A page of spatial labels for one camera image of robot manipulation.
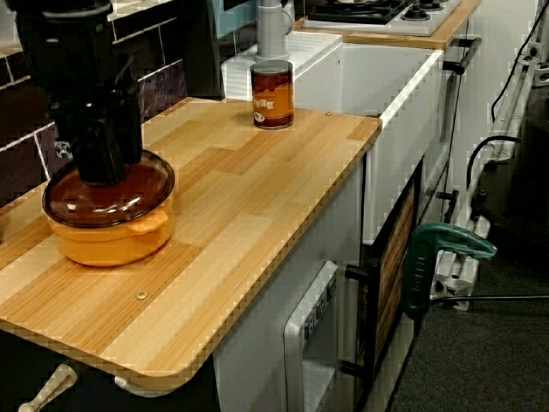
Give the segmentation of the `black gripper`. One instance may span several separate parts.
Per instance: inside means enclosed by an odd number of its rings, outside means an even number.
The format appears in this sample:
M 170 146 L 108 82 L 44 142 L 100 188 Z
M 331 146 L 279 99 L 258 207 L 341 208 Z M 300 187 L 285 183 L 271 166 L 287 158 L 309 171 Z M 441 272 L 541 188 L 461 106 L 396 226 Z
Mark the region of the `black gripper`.
M 25 59 L 49 98 L 56 155 L 88 185 L 115 185 L 142 158 L 141 116 L 131 58 L 113 43 L 107 15 L 26 15 Z M 114 135 L 118 125 L 118 141 Z

